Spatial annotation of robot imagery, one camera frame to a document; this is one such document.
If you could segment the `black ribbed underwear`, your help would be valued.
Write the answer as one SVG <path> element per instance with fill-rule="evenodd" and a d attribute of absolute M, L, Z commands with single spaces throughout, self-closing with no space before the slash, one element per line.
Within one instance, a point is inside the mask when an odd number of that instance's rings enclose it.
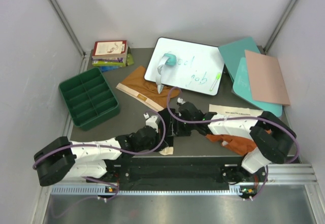
<path fill-rule="evenodd" d="M 165 147 L 173 147 L 173 145 L 174 145 L 174 138 L 175 137 L 171 137 L 170 136 L 170 127 L 167 127 L 166 128 L 165 138 L 164 138 Z"/>

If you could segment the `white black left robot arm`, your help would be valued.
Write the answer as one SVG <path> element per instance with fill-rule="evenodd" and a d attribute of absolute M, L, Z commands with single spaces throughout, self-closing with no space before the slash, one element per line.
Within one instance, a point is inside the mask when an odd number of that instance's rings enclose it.
<path fill-rule="evenodd" d="M 115 177 L 113 161 L 165 149 L 170 126 L 171 115 L 164 109 L 149 116 L 135 133 L 89 142 L 61 136 L 34 155 L 33 169 L 40 186 L 83 177 L 108 182 Z"/>

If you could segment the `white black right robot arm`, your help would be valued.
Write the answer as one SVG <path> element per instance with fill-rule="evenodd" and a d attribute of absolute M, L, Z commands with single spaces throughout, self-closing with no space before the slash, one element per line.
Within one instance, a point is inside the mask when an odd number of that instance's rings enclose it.
<path fill-rule="evenodd" d="M 198 131 L 211 142 L 221 141 L 244 158 L 237 175 L 249 181 L 256 172 L 270 163 L 284 164 L 296 133 L 273 113 L 232 117 L 217 113 L 204 114 L 190 102 L 179 101 L 178 113 L 171 116 L 181 125 Z"/>

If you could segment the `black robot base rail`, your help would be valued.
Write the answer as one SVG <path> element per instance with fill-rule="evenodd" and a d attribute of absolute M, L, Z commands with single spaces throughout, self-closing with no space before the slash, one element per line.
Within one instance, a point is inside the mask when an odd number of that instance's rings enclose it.
<path fill-rule="evenodd" d="M 118 183 L 120 190 L 226 190 L 246 183 L 255 187 L 266 177 L 264 168 L 250 174 L 241 168 L 240 156 L 133 157 L 109 162 L 101 181 Z"/>

